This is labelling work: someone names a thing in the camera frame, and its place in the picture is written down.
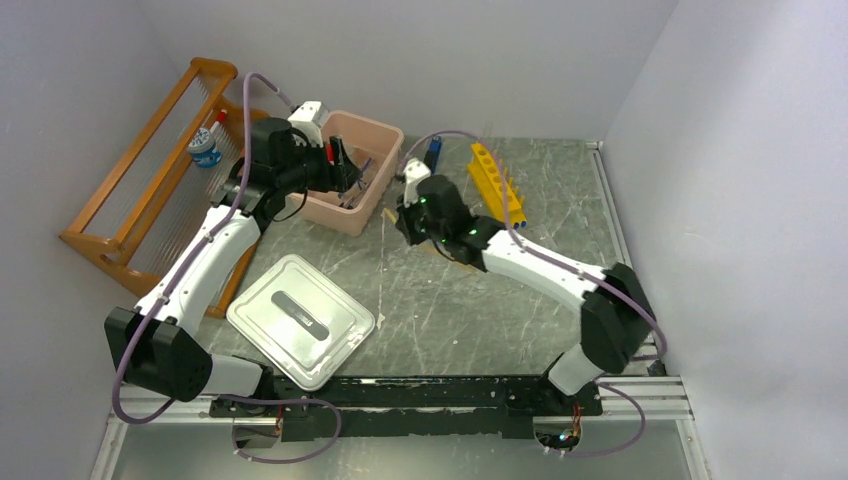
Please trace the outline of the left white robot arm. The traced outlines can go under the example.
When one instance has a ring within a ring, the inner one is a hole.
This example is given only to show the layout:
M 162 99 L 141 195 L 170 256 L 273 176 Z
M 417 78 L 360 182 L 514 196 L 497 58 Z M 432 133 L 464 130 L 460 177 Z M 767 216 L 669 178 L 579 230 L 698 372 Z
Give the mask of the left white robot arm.
M 165 276 L 134 307 L 116 307 L 104 329 L 117 378 L 112 402 L 128 383 L 188 402 L 236 396 L 249 414 L 273 409 L 273 371 L 256 361 L 210 353 L 196 339 L 207 307 L 246 251 L 285 207 L 289 195 L 342 192 L 360 170 L 342 136 L 311 140 L 303 127 L 266 117 L 252 123 L 244 154 L 212 195 L 197 233 Z

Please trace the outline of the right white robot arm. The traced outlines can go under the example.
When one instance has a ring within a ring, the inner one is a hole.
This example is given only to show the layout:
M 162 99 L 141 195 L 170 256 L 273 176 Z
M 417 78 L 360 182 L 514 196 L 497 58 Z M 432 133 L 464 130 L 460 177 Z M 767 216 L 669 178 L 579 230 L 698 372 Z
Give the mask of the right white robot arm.
M 539 389 L 550 413 L 565 413 L 590 381 L 622 373 L 656 326 L 631 267 L 582 263 L 527 240 L 501 221 L 474 215 L 443 175 L 407 175 L 397 214 L 396 227 L 408 244 L 430 242 L 452 261 L 515 280 L 576 313 L 580 340 L 552 362 Z

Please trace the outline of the white bin lid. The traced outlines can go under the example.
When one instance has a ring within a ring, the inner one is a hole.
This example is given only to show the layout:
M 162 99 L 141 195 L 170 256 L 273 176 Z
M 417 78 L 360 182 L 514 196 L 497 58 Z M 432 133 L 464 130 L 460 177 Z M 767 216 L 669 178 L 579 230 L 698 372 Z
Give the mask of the white bin lid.
M 309 392 L 321 389 L 376 326 L 373 313 L 295 254 L 240 294 L 226 319 Z

